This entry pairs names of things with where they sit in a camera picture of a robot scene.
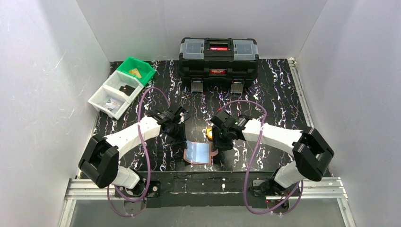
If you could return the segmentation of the pink leather card holder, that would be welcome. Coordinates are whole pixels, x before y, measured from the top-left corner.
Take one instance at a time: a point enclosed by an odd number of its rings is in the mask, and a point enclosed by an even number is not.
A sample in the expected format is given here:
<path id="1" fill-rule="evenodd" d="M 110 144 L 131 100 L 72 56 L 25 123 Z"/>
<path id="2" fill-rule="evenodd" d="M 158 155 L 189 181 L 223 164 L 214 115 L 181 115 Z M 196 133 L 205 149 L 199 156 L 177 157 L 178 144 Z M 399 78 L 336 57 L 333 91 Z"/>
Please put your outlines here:
<path id="1" fill-rule="evenodd" d="M 212 144 L 186 141 L 183 159 L 190 164 L 210 165 L 212 158 L 219 151 L 213 150 Z"/>

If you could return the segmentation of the black credit card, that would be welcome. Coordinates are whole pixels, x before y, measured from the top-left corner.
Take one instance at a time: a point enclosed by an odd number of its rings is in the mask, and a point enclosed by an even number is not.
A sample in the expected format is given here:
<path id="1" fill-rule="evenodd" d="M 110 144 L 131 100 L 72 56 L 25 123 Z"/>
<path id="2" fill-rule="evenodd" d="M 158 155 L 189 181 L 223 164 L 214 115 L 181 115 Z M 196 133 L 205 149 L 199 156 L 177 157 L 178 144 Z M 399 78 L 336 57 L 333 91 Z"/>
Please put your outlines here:
<path id="1" fill-rule="evenodd" d="M 121 92 L 123 92 L 125 95 L 130 96 L 133 92 L 133 89 L 131 87 L 123 87 L 121 86 L 119 89 Z"/>

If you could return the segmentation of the white striped credit card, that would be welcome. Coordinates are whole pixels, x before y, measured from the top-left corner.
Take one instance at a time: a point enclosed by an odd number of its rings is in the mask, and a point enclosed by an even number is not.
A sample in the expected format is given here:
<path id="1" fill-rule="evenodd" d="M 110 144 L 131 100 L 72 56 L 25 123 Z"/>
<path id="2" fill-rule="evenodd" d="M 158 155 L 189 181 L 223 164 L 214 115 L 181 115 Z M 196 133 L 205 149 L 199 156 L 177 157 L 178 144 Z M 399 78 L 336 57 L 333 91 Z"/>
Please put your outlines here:
<path id="1" fill-rule="evenodd" d="M 105 105 L 107 106 L 108 109 L 119 109 L 122 105 L 122 102 L 118 99 L 111 97 L 106 101 Z"/>

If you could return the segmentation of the white blue credit card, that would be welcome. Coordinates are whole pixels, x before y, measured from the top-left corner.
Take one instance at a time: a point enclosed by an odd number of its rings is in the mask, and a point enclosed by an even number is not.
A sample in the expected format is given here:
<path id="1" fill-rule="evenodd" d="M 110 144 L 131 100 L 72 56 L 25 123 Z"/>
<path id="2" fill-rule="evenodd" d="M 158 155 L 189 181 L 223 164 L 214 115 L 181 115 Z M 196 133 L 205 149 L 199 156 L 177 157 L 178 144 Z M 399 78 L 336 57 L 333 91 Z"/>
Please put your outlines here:
<path id="1" fill-rule="evenodd" d="M 104 105 L 104 108 L 108 109 L 109 111 L 117 110 L 119 108 L 119 103 L 112 101 L 109 99 Z"/>

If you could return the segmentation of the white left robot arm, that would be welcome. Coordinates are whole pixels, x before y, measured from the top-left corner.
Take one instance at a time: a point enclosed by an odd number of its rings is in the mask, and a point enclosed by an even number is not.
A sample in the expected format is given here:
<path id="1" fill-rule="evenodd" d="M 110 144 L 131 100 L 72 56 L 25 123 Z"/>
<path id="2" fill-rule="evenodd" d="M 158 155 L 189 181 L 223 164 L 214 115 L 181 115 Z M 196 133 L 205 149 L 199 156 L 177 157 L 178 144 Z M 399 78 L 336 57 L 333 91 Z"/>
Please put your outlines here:
<path id="1" fill-rule="evenodd" d="M 186 142 L 182 107 L 169 107 L 163 111 L 149 111 L 137 123 L 126 129 L 102 137 L 92 136 L 78 163 L 79 169 L 99 188 L 113 184 L 134 189 L 141 177 L 134 171 L 119 164 L 129 151 L 160 134 L 170 137 L 175 143 Z"/>

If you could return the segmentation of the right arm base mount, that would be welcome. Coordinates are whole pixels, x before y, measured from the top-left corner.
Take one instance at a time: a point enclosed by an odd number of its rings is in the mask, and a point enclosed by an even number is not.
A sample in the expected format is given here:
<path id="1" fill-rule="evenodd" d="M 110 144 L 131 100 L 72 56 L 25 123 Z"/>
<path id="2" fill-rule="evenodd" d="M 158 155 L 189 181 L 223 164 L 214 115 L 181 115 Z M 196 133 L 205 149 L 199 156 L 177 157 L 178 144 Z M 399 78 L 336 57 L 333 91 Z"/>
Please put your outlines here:
<path id="1" fill-rule="evenodd" d="M 267 209 L 258 210 L 256 213 L 254 212 L 254 214 L 270 213 L 283 216 L 290 213 L 297 207 L 303 194 L 304 182 L 300 181 L 299 183 L 300 185 L 294 186 L 291 191 L 289 189 L 284 189 L 271 179 L 263 181 L 259 185 L 250 186 L 248 192 L 255 197 L 279 196 L 279 199 L 276 200 L 266 200 Z M 296 189 L 299 189 L 299 195 L 295 204 L 290 207 L 289 198 L 295 193 Z"/>

